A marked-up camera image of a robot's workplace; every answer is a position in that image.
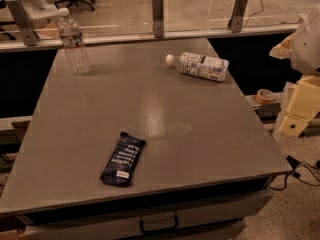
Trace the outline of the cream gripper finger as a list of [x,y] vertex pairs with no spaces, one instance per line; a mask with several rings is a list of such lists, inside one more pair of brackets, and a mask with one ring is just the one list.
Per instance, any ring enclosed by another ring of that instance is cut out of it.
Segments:
[[287,137],[298,137],[320,112],[320,77],[304,76],[296,84],[279,133]]
[[291,43],[294,34],[287,36],[282,42],[274,46],[269,55],[276,59],[289,59],[291,54]]

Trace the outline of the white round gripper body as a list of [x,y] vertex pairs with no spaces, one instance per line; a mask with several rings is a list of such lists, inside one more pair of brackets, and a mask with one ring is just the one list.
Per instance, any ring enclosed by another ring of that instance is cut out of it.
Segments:
[[303,19],[291,42],[291,67],[301,74],[320,75],[320,4]]

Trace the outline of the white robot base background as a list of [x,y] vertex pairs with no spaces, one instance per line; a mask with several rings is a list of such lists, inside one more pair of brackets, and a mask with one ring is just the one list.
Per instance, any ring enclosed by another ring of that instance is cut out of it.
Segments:
[[32,25],[38,29],[55,28],[58,9],[46,0],[22,0],[26,4],[26,12]]

